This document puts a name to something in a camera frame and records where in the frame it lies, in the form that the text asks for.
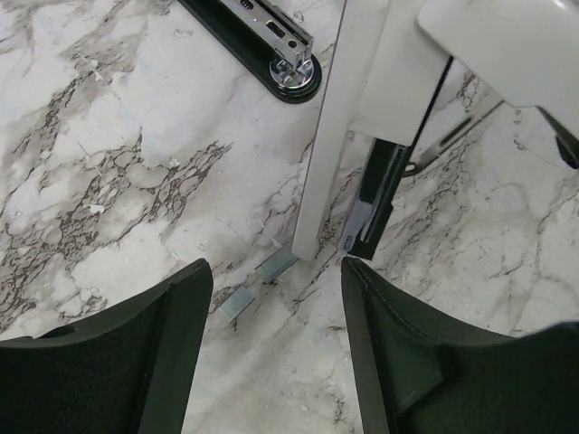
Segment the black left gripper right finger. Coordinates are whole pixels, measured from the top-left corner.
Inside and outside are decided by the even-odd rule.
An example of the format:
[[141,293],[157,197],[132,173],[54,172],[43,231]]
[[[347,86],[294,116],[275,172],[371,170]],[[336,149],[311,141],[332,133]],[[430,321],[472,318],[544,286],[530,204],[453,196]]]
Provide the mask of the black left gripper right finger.
[[578,325],[512,337],[462,322],[341,263],[366,433],[575,433]]

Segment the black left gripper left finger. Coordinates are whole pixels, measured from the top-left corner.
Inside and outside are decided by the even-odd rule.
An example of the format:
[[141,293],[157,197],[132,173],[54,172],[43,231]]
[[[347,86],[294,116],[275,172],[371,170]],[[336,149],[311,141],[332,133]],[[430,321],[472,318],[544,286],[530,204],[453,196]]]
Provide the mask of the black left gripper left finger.
[[113,307],[1,343],[4,433],[179,433],[214,281],[199,259]]

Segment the white stapler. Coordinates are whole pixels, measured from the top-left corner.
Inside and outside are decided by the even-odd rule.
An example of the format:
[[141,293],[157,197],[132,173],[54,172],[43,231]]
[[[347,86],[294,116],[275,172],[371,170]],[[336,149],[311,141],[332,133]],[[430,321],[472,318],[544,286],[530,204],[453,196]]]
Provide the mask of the white stapler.
[[375,146],[365,179],[377,192],[358,196],[342,249],[371,258],[392,199],[441,85],[460,61],[490,94],[416,162],[423,169],[501,103],[539,109],[562,158],[578,164],[578,4],[575,1],[348,1],[319,115],[293,254],[318,248],[345,136]]

